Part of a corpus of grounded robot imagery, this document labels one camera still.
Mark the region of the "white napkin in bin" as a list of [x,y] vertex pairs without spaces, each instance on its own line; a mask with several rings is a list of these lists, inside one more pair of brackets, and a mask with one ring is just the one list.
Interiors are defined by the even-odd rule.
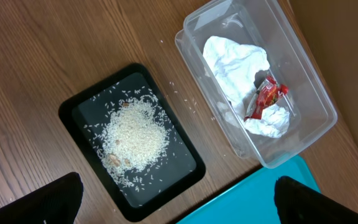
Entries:
[[280,138],[287,131],[290,125],[290,112],[277,105],[269,106],[262,112],[262,119],[247,119],[241,125],[237,123],[237,118],[230,112],[230,107],[218,102],[218,108],[223,111],[226,122],[236,128],[245,128],[248,132],[269,138]]

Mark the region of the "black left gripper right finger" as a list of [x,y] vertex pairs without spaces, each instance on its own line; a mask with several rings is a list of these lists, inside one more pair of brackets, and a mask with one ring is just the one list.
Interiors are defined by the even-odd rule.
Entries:
[[274,202],[282,224],[358,224],[358,213],[289,176],[275,182]]

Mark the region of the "red sauce packet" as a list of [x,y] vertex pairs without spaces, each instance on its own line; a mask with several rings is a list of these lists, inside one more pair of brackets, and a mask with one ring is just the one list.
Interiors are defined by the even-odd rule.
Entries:
[[274,105],[288,92],[289,88],[286,85],[277,83],[270,75],[266,76],[250,101],[244,121],[262,119],[263,110]]

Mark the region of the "clear plastic waste bin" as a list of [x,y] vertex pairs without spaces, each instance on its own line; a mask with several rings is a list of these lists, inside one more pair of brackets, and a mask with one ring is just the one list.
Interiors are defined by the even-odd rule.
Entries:
[[[289,89],[278,101],[290,114],[288,131],[282,137],[252,134],[243,127],[203,57],[204,45],[212,36],[266,51],[268,74]],[[337,121],[314,66],[276,0],[211,1],[185,18],[175,43],[213,113],[213,121],[242,159],[254,157],[264,167],[276,168],[313,144]]]

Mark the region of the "white napkin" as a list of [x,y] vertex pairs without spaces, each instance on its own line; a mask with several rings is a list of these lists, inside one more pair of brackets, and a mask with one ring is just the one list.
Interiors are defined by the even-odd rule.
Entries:
[[226,122],[236,128],[245,128],[248,132],[269,138],[280,138],[287,131],[290,125],[290,112],[277,105],[269,106],[262,112],[262,119],[247,119],[241,125],[237,123],[237,118],[230,112],[230,107],[218,102],[218,108],[223,111]]
[[233,106],[243,104],[253,92],[256,73],[270,69],[262,47],[225,37],[211,36],[204,45],[203,57]]

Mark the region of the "teal serving tray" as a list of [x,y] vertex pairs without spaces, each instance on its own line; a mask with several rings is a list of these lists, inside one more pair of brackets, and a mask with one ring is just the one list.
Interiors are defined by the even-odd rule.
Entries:
[[179,222],[280,223],[273,197],[275,182],[284,175],[319,191],[306,162],[295,156],[274,169],[261,168]]

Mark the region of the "pile of white rice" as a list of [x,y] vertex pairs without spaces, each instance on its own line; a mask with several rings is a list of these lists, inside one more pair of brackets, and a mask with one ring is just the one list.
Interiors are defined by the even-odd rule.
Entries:
[[119,82],[79,104],[75,110],[103,167],[121,192],[145,190],[159,181],[159,170],[183,145],[172,120],[146,83]]

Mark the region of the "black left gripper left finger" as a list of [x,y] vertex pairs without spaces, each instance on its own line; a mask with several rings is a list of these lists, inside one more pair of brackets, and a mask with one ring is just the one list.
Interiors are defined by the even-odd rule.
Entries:
[[68,173],[0,208],[0,223],[73,223],[83,190],[80,175]]

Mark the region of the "black food waste tray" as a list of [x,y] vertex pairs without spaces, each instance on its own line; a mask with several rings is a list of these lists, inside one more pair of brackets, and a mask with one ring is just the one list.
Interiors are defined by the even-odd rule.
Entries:
[[147,69],[133,63],[62,103],[59,117],[118,209],[139,222],[205,165]]

